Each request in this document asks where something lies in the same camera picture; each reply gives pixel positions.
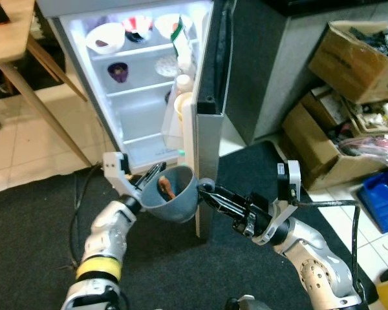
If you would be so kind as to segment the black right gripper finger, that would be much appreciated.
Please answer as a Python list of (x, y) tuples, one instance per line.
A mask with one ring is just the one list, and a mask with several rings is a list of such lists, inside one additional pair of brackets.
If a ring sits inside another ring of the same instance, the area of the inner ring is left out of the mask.
[(207, 204), (232, 219), (243, 219), (243, 206), (220, 194), (207, 194)]
[(248, 204), (250, 204), (250, 201), (248, 201), (248, 199), (245, 198), (244, 196), (236, 194), (232, 190), (229, 190), (227, 188), (224, 188), (223, 186), (215, 184), (212, 181), (203, 181), (202, 183), (199, 184), (200, 198), (202, 198), (202, 200), (206, 203), (207, 203), (207, 194), (220, 194), (221, 196), (225, 198), (229, 198), (233, 202), (239, 205), (242, 205), (243, 207), (247, 207)]

